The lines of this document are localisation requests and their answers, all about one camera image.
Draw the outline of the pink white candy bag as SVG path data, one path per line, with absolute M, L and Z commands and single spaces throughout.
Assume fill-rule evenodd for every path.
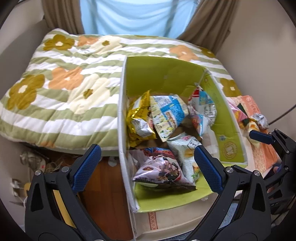
M 243 121 L 245 119 L 244 113 L 235 105 L 233 105 L 232 103 L 228 102 L 237 122 Z

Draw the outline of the light blue snack bag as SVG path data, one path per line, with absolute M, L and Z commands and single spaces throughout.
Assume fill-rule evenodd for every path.
M 200 85 L 196 86 L 188 99 L 188 110 L 194 128 L 198 135 L 203 138 L 215 123 L 217 109 L 214 101 Z

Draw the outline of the green white potato chip bag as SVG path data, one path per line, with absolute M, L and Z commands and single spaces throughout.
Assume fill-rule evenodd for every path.
M 201 143 L 191 135 L 181 133 L 167 140 L 169 149 L 177 158 L 184 176 L 193 184 L 200 176 L 200 168 L 194 159 L 194 150 Z

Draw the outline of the blue white snack bag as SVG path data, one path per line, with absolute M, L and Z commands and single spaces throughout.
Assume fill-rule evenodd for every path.
M 152 121 L 159 138 L 166 142 L 189 111 L 185 102 L 178 95 L 150 96 Z

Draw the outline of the purple cartoon snack bag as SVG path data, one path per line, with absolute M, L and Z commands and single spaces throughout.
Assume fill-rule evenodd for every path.
M 132 178 L 134 182 L 158 189 L 196 189 L 195 183 L 184 175 L 169 149 L 153 147 L 131 150 L 129 153 L 137 167 Z

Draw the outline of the gold foil snack bag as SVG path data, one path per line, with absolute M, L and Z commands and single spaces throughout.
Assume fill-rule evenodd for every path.
M 138 98 L 132 99 L 126 116 L 126 124 L 131 147 L 134 148 L 143 141 L 156 139 L 149 90 Z

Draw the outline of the silver grey snack bag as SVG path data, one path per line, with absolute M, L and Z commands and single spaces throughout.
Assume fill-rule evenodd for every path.
M 267 130 L 269 128 L 268 121 L 263 114 L 254 113 L 250 119 L 257 124 L 260 130 Z

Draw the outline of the dark green snack packet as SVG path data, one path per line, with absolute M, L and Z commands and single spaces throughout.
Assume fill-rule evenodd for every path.
M 239 109 L 239 114 L 238 114 L 238 117 L 237 117 L 238 122 L 243 124 L 244 126 L 247 126 L 248 123 L 249 123 L 249 117 L 248 117 L 243 105 L 238 104 L 237 108 Z

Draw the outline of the orange floral cloth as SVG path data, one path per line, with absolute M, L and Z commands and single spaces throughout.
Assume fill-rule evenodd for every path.
M 227 101 L 239 125 L 243 144 L 247 151 L 247 168 L 262 174 L 272 168 L 279 159 L 268 137 L 268 124 L 254 101 L 249 96 L 228 97 Z

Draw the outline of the white cloth table mat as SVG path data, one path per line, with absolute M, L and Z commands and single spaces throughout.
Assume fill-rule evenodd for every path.
M 212 193 L 192 203 L 162 211 L 130 213 L 134 240 L 179 238 L 192 231 L 217 198 Z

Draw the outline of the brown curtain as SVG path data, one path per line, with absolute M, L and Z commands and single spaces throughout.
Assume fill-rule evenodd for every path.
M 42 0 L 49 29 L 60 28 L 70 34 L 84 34 L 79 0 Z
M 201 1 L 179 40 L 217 54 L 230 34 L 238 0 Z

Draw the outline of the floral striped quilt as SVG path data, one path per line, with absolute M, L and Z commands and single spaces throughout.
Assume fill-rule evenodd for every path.
M 210 51 L 156 36 L 73 35 L 50 31 L 19 80 L 1 98 L 1 135 L 14 142 L 80 154 L 92 144 L 118 154 L 117 107 L 128 56 L 174 58 L 198 64 L 227 97 L 240 90 Z

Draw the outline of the light blue hanging cloth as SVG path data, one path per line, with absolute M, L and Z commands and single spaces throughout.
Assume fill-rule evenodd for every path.
M 177 39 L 189 25 L 199 1 L 80 1 L 86 34 L 142 35 Z

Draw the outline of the grey bed headboard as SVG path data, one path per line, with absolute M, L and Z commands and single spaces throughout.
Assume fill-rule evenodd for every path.
M 1 96 L 21 78 L 48 32 L 46 21 L 41 20 L 13 40 L 1 53 Z

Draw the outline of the left brown curtain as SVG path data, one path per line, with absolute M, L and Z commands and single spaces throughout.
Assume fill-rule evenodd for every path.
M 70 34 L 84 34 L 79 0 L 42 0 L 49 29 L 60 28 Z

